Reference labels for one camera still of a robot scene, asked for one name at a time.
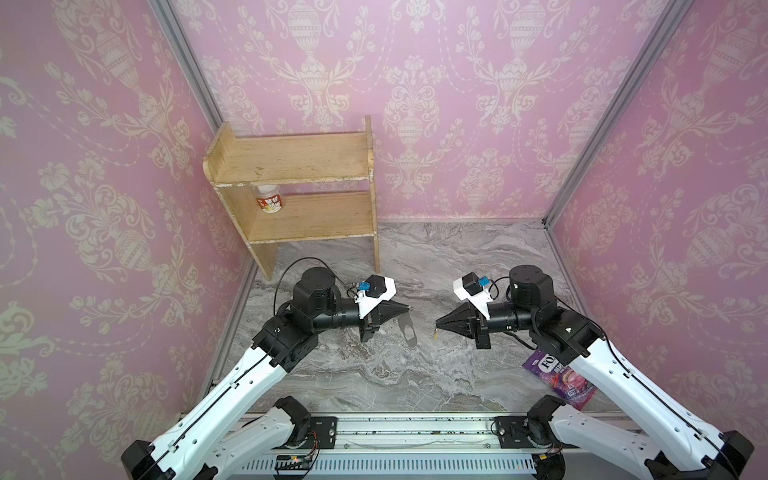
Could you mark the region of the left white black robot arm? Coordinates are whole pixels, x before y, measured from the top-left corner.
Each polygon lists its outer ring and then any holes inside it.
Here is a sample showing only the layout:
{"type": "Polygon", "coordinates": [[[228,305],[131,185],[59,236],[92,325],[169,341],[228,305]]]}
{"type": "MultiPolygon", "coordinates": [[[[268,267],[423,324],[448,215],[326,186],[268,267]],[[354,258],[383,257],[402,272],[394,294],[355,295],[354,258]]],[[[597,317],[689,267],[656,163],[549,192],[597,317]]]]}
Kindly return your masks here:
{"type": "Polygon", "coordinates": [[[321,333],[355,328],[367,341],[384,323],[408,313],[409,306],[395,301],[395,294],[393,279],[372,275],[347,298],[330,269],[306,270],[291,299],[275,310],[213,390],[165,433],[127,447],[121,456],[127,476],[227,479],[261,453],[313,441],[311,415],[291,396],[245,426],[237,423],[318,346],[321,333]]]}

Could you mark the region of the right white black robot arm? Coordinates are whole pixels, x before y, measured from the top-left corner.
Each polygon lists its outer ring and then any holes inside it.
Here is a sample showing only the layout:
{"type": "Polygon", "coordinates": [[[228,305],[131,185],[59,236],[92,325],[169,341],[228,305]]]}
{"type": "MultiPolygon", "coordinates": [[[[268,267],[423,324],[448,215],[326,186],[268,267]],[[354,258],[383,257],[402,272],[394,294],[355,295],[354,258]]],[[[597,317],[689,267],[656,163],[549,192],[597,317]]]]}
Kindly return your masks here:
{"type": "Polygon", "coordinates": [[[494,333],[529,333],[536,348],[607,395],[641,429],[633,434],[564,400],[542,397],[527,413],[533,443],[586,450],[639,479],[737,479],[754,452],[741,433],[722,432],[691,413],[622,355],[595,321],[559,306],[551,277],[533,265],[509,272],[501,300],[469,273],[453,283],[461,305],[435,326],[491,346],[494,333]]]}

